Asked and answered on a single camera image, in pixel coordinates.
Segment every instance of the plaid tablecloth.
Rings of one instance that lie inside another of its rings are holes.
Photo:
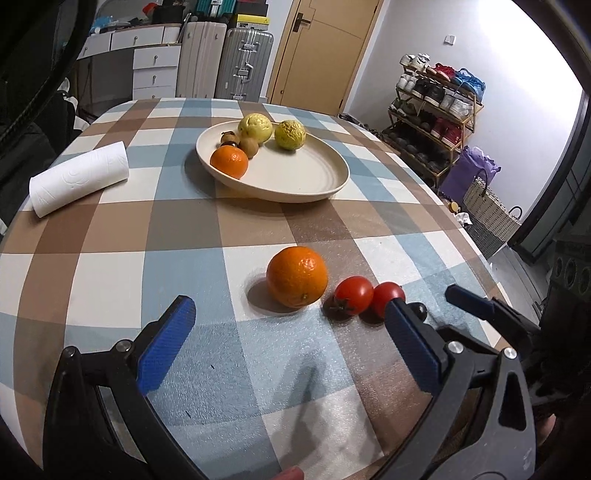
[[[296,117],[344,156],[350,182],[305,205],[245,198],[215,183],[196,156],[197,137],[254,111]],[[57,162],[117,141],[127,147],[129,180],[41,220],[27,201],[1,245],[0,413],[38,463],[61,350],[133,339],[185,294],[197,322],[150,400],[210,478],[265,480],[291,465],[313,480],[372,474],[430,397],[383,326],[331,323],[320,302],[297,313],[269,302],[267,263],[289,245],[322,254],[326,295],[353,274],[396,281],[407,301],[427,305],[432,324],[487,341],[480,321],[443,297],[451,283],[502,296],[486,262],[373,135],[282,106],[147,100],[102,115]]]

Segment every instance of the drawer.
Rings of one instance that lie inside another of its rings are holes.
[[[111,50],[122,48],[142,47],[144,45],[159,45],[162,43],[164,27],[130,28],[113,33]]]
[[[134,70],[152,67],[178,67],[181,45],[138,48],[134,51]]]
[[[174,98],[175,94],[175,87],[134,88],[133,99],[144,100],[146,98]]]
[[[84,47],[82,47],[80,55],[78,55],[78,59],[84,59],[92,55],[98,55],[99,53],[109,51],[112,35],[112,32],[108,32],[88,37],[84,43]]]
[[[175,87],[177,86],[177,68],[134,70],[134,88]]]

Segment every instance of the suitcase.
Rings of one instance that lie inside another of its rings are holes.
[[[225,34],[225,24],[187,24],[178,61],[178,97],[213,98]]]
[[[223,43],[216,98],[258,102],[273,46],[273,35],[252,28],[231,28]]]
[[[222,15],[230,17],[234,11],[236,0],[199,0],[195,13],[205,18],[217,18]]]

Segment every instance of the floor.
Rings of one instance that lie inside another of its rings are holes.
[[[538,324],[540,319],[534,303],[540,304],[546,295],[549,267],[543,261],[533,267],[526,265],[509,247],[504,247],[493,255],[490,263],[511,306]]]

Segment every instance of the white wall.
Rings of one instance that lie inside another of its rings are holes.
[[[444,45],[448,34],[454,46]],[[502,166],[492,189],[529,211],[569,138],[581,95],[545,34],[511,0],[391,0],[348,113],[376,129],[389,124],[405,53],[465,67],[486,82],[470,145]]]
[[[281,34],[287,21],[287,15],[290,12],[291,0],[267,0],[269,10],[267,16],[269,17],[269,33],[273,34],[273,48],[271,49],[271,56],[269,57],[269,65],[265,73],[265,79],[262,83],[261,97],[267,97],[267,87],[271,79],[271,71],[273,70],[273,63],[277,56],[277,49],[281,41]]]

